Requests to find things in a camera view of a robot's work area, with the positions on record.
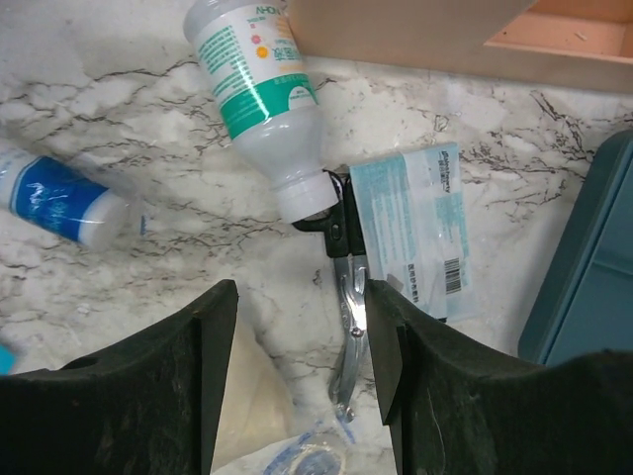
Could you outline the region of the white bottle blue label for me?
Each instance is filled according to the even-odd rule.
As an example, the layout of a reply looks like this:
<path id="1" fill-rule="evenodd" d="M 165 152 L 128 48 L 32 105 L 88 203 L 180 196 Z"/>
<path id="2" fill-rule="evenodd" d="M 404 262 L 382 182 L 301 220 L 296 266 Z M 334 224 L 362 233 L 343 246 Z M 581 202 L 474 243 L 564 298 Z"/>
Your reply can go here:
<path id="1" fill-rule="evenodd" d="M 131 204 L 75 168 L 2 142 L 1 208 L 45 231 L 102 250 L 123 231 Z"/>

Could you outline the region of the white bottle green label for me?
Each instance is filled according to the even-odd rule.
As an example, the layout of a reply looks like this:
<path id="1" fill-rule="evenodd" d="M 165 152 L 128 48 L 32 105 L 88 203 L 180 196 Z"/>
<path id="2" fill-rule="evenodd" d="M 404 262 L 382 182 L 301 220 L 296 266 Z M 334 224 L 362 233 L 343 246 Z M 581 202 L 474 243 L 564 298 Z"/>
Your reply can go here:
<path id="1" fill-rule="evenodd" d="M 183 24 L 236 151 L 294 223 L 338 201 L 321 161 L 323 121 L 277 1 L 197 1 Z"/>

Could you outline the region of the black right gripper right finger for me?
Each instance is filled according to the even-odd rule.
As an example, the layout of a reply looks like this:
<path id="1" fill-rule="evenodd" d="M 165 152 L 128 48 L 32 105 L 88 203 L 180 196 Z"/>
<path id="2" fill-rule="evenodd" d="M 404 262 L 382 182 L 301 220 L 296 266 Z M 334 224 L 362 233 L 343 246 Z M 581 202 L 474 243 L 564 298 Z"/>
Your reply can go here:
<path id="1" fill-rule="evenodd" d="M 546 367 L 441 323 L 388 283 L 365 291 L 382 422 L 401 474 L 628 474 L 632 356 Z"/>

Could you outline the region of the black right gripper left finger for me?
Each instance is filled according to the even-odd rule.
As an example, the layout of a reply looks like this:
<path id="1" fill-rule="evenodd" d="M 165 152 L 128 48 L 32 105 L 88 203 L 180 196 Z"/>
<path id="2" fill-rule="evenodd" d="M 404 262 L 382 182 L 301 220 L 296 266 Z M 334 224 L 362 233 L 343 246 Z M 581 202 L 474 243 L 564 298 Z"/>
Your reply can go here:
<path id="1" fill-rule="evenodd" d="M 207 474 L 238 293 L 224 280 L 57 370 L 1 380 L 5 474 Z"/>

